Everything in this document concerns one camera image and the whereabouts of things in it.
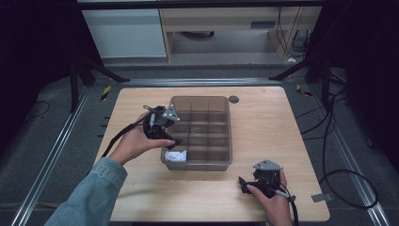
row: black mount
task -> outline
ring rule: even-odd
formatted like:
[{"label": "black mount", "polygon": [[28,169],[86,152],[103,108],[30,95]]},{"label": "black mount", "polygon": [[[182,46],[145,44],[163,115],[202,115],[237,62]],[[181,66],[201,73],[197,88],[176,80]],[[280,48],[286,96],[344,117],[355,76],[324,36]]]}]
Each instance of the black mount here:
[{"label": "black mount", "polygon": [[238,183],[241,185],[243,193],[251,194],[247,185],[255,186],[262,191],[267,198],[273,198],[276,190],[280,190],[279,171],[281,166],[270,160],[264,160],[253,166],[255,171],[253,177],[255,182],[246,182],[242,177],[238,177]]},{"label": "black mount", "polygon": [[149,139],[171,139],[175,143],[167,146],[168,149],[173,149],[176,145],[179,145],[182,140],[173,138],[171,135],[167,134],[166,128],[173,125],[175,121],[179,121],[180,118],[177,116],[173,105],[165,108],[162,105],[156,108],[150,108],[144,106],[151,113],[143,122],[144,134]]}]

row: transparent plastic organizer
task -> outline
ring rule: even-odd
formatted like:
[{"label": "transparent plastic organizer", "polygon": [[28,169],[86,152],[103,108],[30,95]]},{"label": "transparent plastic organizer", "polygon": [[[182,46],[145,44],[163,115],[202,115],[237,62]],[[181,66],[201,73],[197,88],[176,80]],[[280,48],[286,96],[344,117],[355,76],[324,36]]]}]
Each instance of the transparent plastic organizer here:
[{"label": "transparent plastic organizer", "polygon": [[[183,142],[164,148],[161,160],[169,170],[224,171],[232,162],[229,100],[223,96],[174,96],[179,121],[167,133]],[[166,151],[187,150],[186,162],[170,162]]]}]

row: aluminum rail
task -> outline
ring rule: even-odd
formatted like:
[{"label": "aluminum rail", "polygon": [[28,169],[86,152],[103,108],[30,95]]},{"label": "aluminum rail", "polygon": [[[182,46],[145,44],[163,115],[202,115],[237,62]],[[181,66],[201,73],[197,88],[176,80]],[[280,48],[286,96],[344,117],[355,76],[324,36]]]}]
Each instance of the aluminum rail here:
[{"label": "aluminum rail", "polygon": [[116,85],[131,87],[227,87],[227,86],[276,86],[280,81],[268,78],[161,78],[131,79]]},{"label": "aluminum rail", "polygon": [[[319,91],[316,91],[313,86],[311,86],[312,93],[317,93],[319,94]],[[319,105],[323,105],[321,102],[321,98],[319,95],[315,95],[315,99]],[[326,110],[322,107],[323,114],[326,115],[327,112]],[[335,129],[332,132],[332,137],[334,139],[334,142],[338,146],[338,150],[341,154],[341,157],[343,159],[343,162],[345,163],[346,167],[349,170],[355,171],[360,173],[361,175],[364,175],[364,173],[361,170],[361,167],[356,160],[356,158],[352,155],[352,151],[350,150],[349,146],[346,144],[345,139],[343,138],[343,134],[341,133],[340,129],[338,128],[337,124],[335,125]],[[356,189],[358,190],[358,193],[360,195],[360,198],[362,199],[363,203],[365,205],[371,205],[375,201],[375,194],[370,187],[370,185],[364,181],[361,180],[358,176],[352,175],[352,182],[354,183]],[[378,202],[373,208],[370,208],[367,210],[367,212],[370,215],[370,218],[372,219],[373,223],[375,226],[391,226],[390,221],[388,220],[388,217],[386,216],[384,210],[382,209],[380,203]]]},{"label": "aluminum rail", "polygon": [[56,139],[55,145],[53,146],[46,161],[44,162],[44,165],[41,168],[38,177],[36,178],[34,184],[31,186],[28,194],[24,198],[23,203],[18,208],[17,213],[15,214],[14,219],[11,222],[12,226],[25,225],[29,220],[29,217],[38,202],[41,192],[46,186],[46,183],[56,165],[56,162],[62,153],[65,143],[67,142],[68,137],[72,131],[72,128],[74,127],[76,120],[82,111],[82,108],[88,97],[89,90],[90,88],[88,87],[84,87],[82,89],[82,94],[79,98],[80,104],[78,105],[76,110],[72,112],[67,118],[67,121],[65,122],[64,127],[62,128],[58,138]]}]

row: hand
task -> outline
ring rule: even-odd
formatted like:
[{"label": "hand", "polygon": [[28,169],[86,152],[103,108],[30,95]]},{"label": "hand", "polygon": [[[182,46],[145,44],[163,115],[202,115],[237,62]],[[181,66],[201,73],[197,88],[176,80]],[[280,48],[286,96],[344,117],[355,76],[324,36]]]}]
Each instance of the hand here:
[{"label": "hand", "polygon": [[[287,180],[285,179],[284,172],[279,172],[279,178],[284,186],[287,186]],[[290,226],[292,225],[290,216],[290,205],[284,197],[275,195],[269,199],[265,197],[260,189],[255,186],[247,186],[249,191],[258,199],[261,203],[264,212],[266,213],[267,219],[274,226]]]},{"label": "hand", "polygon": [[[147,114],[141,114],[139,119],[145,117]],[[174,142],[174,140],[169,139],[148,139],[143,132],[143,126],[138,125],[123,135],[117,148],[109,157],[124,165],[150,149],[167,147],[174,144]]]}]

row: denim sleeve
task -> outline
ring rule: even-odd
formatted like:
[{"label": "denim sleeve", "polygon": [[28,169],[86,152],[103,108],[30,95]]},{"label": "denim sleeve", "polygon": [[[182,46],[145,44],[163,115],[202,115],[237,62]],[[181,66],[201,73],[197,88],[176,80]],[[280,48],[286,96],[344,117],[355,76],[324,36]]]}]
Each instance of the denim sleeve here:
[{"label": "denim sleeve", "polygon": [[101,158],[45,225],[108,225],[127,172],[111,158]]}]

